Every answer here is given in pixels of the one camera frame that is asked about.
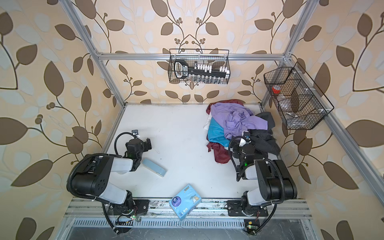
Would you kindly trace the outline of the blue tissue packet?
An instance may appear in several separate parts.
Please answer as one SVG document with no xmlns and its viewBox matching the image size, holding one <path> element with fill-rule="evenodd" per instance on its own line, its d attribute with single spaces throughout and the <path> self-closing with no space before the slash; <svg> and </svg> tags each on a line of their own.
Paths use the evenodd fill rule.
<svg viewBox="0 0 384 240">
<path fill-rule="evenodd" d="M 179 220 L 183 221 L 201 201 L 202 197 L 188 184 L 176 196 L 169 200 L 169 204 Z"/>
</svg>

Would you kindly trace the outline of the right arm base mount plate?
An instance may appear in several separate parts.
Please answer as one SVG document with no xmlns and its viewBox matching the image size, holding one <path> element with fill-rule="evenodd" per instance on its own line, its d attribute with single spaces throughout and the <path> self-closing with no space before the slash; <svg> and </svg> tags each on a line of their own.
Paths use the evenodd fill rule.
<svg viewBox="0 0 384 240">
<path fill-rule="evenodd" d="M 228 200 L 226 203 L 230 217 L 268 217 L 267 209 L 260 206 L 251 206 L 242 203 L 240 200 Z"/>
</svg>

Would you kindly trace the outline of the maroon cloth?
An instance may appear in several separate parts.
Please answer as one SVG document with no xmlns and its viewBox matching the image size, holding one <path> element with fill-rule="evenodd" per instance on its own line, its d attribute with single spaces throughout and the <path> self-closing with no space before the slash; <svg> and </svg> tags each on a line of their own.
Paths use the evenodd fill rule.
<svg viewBox="0 0 384 240">
<path fill-rule="evenodd" d="M 244 101 L 238 100 L 238 99 L 231 99 L 231 100 L 223 100 L 215 103 L 210 103 L 209 106 L 206 109 L 206 113 L 209 115 L 211 113 L 211 106 L 216 103 L 234 103 L 234 104 L 240 104 L 241 106 L 244 105 Z M 228 154 L 228 150 L 225 149 L 224 146 L 222 146 L 219 143 L 213 143 L 209 141 L 207 144 L 208 152 L 213 151 L 214 152 L 214 158 L 215 162 L 218 164 L 226 164 L 230 161 L 230 156 Z"/>
</svg>

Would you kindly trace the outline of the black cloth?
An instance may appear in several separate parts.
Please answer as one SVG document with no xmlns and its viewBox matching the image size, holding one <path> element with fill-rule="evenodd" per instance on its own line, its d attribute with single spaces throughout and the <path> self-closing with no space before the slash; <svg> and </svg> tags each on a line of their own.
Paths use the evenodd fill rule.
<svg viewBox="0 0 384 240">
<path fill-rule="evenodd" d="M 278 146 L 276 139 L 273 137 L 272 128 L 276 126 L 273 116 L 270 112 L 262 112 L 257 114 L 257 117 L 267 121 L 267 130 L 251 130 L 251 143 L 255 147 L 255 153 L 258 158 L 266 158 L 268 153 L 278 156 L 280 154 L 280 147 Z"/>
</svg>

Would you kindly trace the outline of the light blue rectangular block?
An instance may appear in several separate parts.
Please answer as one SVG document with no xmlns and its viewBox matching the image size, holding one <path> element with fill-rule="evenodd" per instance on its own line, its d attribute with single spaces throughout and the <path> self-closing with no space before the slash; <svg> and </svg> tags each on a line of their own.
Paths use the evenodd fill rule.
<svg viewBox="0 0 384 240">
<path fill-rule="evenodd" d="M 145 168 L 149 169 L 150 171 L 161 177 L 164 177 L 167 173 L 166 169 L 149 159 L 143 159 L 142 164 Z"/>
</svg>

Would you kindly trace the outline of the teal cloth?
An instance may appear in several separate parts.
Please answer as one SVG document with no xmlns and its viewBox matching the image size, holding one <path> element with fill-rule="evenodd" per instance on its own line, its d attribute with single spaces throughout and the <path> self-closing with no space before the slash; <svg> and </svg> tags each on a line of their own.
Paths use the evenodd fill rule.
<svg viewBox="0 0 384 240">
<path fill-rule="evenodd" d="M 225 148 L 228 148 L 230 140 L 225 137 L 224 129 L 215 121 L 211 119 L 207 132 L 208 141 L 210 143 L 217 143 Z"/>
</svg>

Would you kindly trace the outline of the black white tool in basket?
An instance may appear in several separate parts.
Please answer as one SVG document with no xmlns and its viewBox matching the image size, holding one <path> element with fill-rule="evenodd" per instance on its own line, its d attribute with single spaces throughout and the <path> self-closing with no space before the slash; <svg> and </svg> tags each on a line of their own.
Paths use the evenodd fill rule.
<svg viewBox="0 0 384 240">
<path fill-rule="evenodd" d="M 175 60 L 173 71 L 178 79 L 208 77 L 229 79 L 231 72 L 227 67 L 220 66 L 219 69 L 214 69 L 213 65 L 204 65 L 192 63 L 190 66 L 185 60 Z"/>
</svg>

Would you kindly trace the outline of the red capped clear bottle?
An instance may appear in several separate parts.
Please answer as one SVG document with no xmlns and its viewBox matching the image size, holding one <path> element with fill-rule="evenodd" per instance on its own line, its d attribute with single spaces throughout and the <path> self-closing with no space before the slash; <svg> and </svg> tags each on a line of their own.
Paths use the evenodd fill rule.
<svg viewBox="0 0 384 240">
<path fill-rule="evenodd" d="M 274 85 L 272 87 L 273 96 L 276 98 L 277 101 L 283 101 L 286 99 L 286 97 L 282 94 L 282 88 L 281 86 Z"/>
</svg>

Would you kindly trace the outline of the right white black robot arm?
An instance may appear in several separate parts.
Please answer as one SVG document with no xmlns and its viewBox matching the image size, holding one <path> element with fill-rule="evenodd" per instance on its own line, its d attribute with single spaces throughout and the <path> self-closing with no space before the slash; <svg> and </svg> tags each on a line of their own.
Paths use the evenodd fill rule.
<svg viewBox="0 0 384 240">
<path fill-rule="evenodd" d="M 234 137 L 228 147 L 235 167 L 236 181 L 257 180 L 258 186 L 245 191 L 240 201 L 227 203 L 230 216 L 267 216 L 267 206 L 294 200 L 298 190 L 287 166 L 282 160 L 256 158 L 256 142 L 250 137 Z"/>
</svg>

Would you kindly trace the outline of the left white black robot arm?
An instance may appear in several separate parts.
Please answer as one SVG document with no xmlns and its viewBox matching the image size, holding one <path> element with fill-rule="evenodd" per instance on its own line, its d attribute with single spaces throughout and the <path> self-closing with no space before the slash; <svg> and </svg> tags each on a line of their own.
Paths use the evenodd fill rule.
<svg viewBox="0 0 384 240">
<path fill-rule="evenodd" d="M 135 172 L 143 153 L 152 149 L 149 138 L 138 138 L 136 132 L 123 132 L 114 142 L 114 154 L 96 153 L 86 155 L 69 174 L 67 190 L 74 197 L 100 202 L 107 217 L 146 214 L 149 200 L 134 200 L 132 192 L 121 189 L 110 182 L 111 173 Z"/>
</svg>

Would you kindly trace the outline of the white cloth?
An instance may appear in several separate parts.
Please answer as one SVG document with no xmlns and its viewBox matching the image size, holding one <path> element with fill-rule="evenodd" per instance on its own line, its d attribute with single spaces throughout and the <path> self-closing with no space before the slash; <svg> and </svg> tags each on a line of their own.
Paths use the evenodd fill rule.
<svg viewBox="0 0 384 240">
<path fill-rule="evenodd" d="M 208 116 L 208 118 L 207 118 L 207 121 L 206 121 L 206 123 L 205 123 L 205 125 L 204 125 L 204 130 L 206 130 L 206 131 L 209 130 L 211 120 L 212 120 L 212 115 L 209 114 L 209 116 Z"/>
</svg>

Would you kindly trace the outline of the lavender purple cloth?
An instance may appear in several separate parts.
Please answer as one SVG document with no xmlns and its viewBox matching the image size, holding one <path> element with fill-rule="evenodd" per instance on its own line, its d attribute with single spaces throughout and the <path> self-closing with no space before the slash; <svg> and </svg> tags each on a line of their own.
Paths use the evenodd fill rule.
<svg viewBox="0 0 384 240">
<path fill-rule="evenodd" d="M 227 139 L 242 136 L 248 130 L 268 130 L 268 121 L 240 104 L 216 103 L 211 106 L 211 115 L 223 128 Z"/>
</svg>

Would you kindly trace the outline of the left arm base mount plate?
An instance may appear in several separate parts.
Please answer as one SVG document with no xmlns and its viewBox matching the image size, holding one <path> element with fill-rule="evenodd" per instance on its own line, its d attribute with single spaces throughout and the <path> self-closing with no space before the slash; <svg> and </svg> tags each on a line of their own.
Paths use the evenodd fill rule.
<svg viewBox="0 0 384 240">
<path fill-rule="evenodd" d="M 110 204 L 108 210 L 116 216 L 145 215 L 149 210 L 149 203 L 150 200 L 148 199 L 127 200 L 122 205 Z"/>
</svg>

